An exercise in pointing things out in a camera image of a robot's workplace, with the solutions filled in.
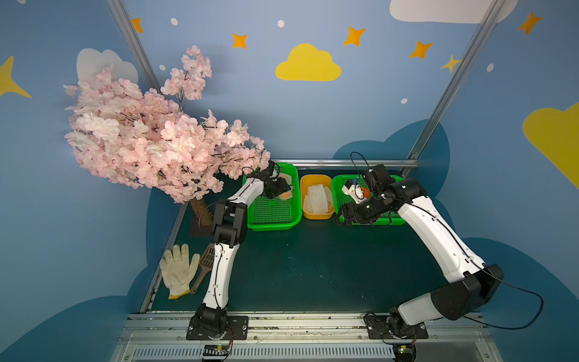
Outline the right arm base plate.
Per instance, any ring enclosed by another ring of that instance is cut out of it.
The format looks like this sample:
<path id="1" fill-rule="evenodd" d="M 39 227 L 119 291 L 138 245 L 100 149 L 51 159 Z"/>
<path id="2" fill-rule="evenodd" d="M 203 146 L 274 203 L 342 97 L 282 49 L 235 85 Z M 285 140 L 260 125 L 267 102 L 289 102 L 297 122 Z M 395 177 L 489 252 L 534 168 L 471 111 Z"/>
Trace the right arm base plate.
<path id="1" fill-rule="evenodd" d="M 398 315 L 363 316 L 370 339 L 427 339 L 428 332 L 424 323 L 410 326 Z"/>

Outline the peeled bare orange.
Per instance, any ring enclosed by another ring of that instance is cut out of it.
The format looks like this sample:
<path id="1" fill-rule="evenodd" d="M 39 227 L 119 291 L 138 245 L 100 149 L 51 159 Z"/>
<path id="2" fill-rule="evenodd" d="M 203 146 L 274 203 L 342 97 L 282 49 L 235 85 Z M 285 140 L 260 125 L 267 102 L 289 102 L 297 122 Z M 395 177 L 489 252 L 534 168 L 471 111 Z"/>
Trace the peeled bare orange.
<path id="1" fill-rule="evenodd" d="M 365 199 L 370 198 L 370 191 L 366 188 L 366 187 L 360 187 L 362 193 L 363 193 L 363 197 Z"/>

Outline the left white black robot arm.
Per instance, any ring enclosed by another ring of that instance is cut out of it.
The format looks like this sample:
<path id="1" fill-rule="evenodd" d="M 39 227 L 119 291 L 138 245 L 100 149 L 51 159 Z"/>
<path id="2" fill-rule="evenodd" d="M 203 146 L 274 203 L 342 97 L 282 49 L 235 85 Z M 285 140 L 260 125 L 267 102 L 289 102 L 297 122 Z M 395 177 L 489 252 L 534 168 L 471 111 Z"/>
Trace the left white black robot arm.
<path id="1" fill-rule="evenodd" d="M 229 283 L 236 254 L 247 235 L 249 206 L 261 195 L 276 198 L 291 190 L 280 174 L 280 166 L 271 161 L 267 168 L 249 173 L 235 194 L 217 202 L 212 224 L 214 264 L 207 293 L 193 319 L 193 326 L 211 339 L 226 334 Z"/>

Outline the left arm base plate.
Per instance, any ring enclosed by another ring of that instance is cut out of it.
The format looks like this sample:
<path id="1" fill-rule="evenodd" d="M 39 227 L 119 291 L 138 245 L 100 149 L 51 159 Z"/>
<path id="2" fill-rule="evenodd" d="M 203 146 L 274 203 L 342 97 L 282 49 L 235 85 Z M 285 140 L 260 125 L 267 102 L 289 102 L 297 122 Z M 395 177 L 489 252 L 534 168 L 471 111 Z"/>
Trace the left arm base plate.
<path id="1" fill-rule="evenodd" d="M 203 322 L 198 316 L 190 319 L 185 338 L 187 340 L 245 340 L 249 318 L 228 316 L 226 320 Z"/>

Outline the netted orange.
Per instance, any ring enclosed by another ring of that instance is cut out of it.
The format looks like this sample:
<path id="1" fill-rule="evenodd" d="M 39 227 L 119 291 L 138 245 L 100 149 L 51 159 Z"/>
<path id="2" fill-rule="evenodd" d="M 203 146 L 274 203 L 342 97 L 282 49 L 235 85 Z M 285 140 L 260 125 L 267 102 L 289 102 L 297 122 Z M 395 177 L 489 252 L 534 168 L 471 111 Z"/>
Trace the netted orange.
<path id="1" fill-rule="evenodd" d="M 282 193 L 278 197 L 280 200 L 284 200 L 284 201 L 290 200 L 293 197 L 293 192 L 290 190 L 290 191 Z"/>

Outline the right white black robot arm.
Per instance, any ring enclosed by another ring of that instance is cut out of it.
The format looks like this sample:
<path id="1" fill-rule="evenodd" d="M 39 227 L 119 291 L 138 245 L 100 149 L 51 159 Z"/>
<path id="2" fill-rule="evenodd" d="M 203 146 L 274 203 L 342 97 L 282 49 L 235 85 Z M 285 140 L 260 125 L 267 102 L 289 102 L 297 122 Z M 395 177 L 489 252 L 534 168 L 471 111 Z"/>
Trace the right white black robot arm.
<path id="1" fill-rule="evenodd" d="M 382 164 L 348 179 L 342 193 L 351 202 L 339 209 L 345 224 L 373 224 L 393 212 L 411 226 L 437 261 L 447 284 L 390 310 L 388 333 L 413 338 L 425 321 L 456 321 L 487 304 L 504 277 L 498 265 L 486 265 L 435 208 L 415 179 L 397 181 Z"/>

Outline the white foam net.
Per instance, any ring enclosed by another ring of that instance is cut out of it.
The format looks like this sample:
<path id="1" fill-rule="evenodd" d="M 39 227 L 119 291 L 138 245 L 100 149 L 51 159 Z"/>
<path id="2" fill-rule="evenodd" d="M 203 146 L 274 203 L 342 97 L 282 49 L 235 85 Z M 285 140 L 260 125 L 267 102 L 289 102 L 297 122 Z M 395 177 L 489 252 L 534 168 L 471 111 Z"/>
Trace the white foam net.
<path id="1" fill-rule="evenodd" d="M 303 210 L 304 210 L 306 213 L 309 213 L 309 214 L 312 214 L 312 213 L 313 213 L 312 202 L 311 202 L 311 199 L 310 199 L 310 196 L 309 196 L 309 195 L 306 195 L 306 196 L 304 197 Z"/>

